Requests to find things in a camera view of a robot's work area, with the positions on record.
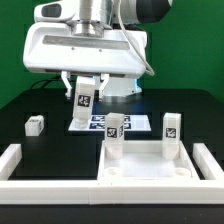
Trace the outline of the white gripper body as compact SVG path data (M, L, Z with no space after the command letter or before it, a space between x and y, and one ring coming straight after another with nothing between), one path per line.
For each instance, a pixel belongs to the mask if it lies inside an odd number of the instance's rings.
M110 74L140 78L146 66L121 30L105 30L102 38L73 36L64 23L38 22L28 30L23 63L29 71L74 75Z

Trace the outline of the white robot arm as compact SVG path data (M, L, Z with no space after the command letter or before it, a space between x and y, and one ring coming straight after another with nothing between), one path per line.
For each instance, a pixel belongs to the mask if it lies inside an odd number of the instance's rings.
M99 99L139 95L137 80L154 71L146 61L147 34L136 24L161 21L173 0L57 0L34 9L23 63L32 72L93 76Z

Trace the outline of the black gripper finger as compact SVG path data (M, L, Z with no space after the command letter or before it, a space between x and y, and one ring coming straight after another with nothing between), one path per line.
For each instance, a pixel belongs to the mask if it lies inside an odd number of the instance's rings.
M67 98L70 98L71 97L71 91L72 91L72 86L69 82L70 80L70 73L68 71L62 71L61 72L61 79L66 87L66 93L65 93L65 96Z
M103 99L103 92L104 92L104 89L105 89L105 87L107 86L107 84L109 82L109 78L110 78L110 75L107 74L107 73L103 73L100 76L99 100Z

